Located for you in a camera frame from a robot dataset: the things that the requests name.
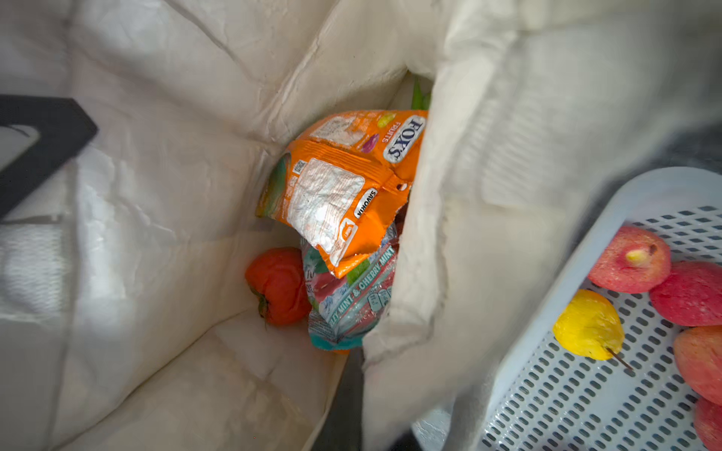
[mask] white plastic basket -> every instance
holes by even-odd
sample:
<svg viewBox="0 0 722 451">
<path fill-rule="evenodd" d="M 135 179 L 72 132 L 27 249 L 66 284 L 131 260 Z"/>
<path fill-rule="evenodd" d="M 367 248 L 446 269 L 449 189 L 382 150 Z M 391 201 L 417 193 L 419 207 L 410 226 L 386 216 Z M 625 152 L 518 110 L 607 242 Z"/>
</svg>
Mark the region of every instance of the white plastic basket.
<svg viewBox="0 0 722 451">
<path fill-rule="evenodd" d="M 617 191 L 502 363 L 480 449 L 705 449 L 692 425 L 697 394 L 679 375 L 672 353 L 684 328 L 664 320 L 647 294 L 612 292 L 586 280 L 623 224 L 662 237 L 673 260 L 722 264 L 722 176 L 671 167 Z M 620 356 L 634 372 L 616 360 L 573 356 L 556 342 L 552 326 L 579 288 L 616 307 L 626 333 Z"/>
</svg>

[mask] red tomato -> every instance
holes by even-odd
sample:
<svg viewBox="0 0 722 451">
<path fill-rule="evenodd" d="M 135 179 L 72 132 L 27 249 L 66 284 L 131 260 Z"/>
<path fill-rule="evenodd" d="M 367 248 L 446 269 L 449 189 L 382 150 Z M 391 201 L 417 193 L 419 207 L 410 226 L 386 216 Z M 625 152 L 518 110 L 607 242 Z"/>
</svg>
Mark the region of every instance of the red tomato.
<svg viewBox="0 0 722 451">
<path fill-rule="evenodd" d="M 245 280 L 258 296 L 258 313 L 268 324 L 296 323 L 311 311 L 299 249 L 277 248 L 260 254 L 245 270 Z"/>
</svg>

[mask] pear stem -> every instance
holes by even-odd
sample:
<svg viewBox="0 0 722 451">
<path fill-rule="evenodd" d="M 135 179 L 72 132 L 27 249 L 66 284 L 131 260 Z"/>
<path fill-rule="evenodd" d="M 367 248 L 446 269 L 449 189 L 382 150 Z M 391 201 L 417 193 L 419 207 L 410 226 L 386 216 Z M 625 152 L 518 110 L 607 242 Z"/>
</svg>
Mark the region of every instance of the pear stem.
<svg viewBox="0 0 722 451">
<path fill-rule="evenodd" d="M 632 367 L 630 367 L 630 365 L 629 365 L 627 362 L 625 362 L 624 360 L 622 360 L 622 357 L 618 356 L 614 351 L 612 351 L 612 350 L 609 349 L 609 348 L 605 348 L 605 349 L 606 349 L 611 355 L 613 355 L 615 359 L 619 360 L 619 363 L 621 363 L 622 365 L 626 366 L 627 369 L 630 370 L 631 372 L 634 372 L 634 369 L 633 369 Z"/>
</svg>

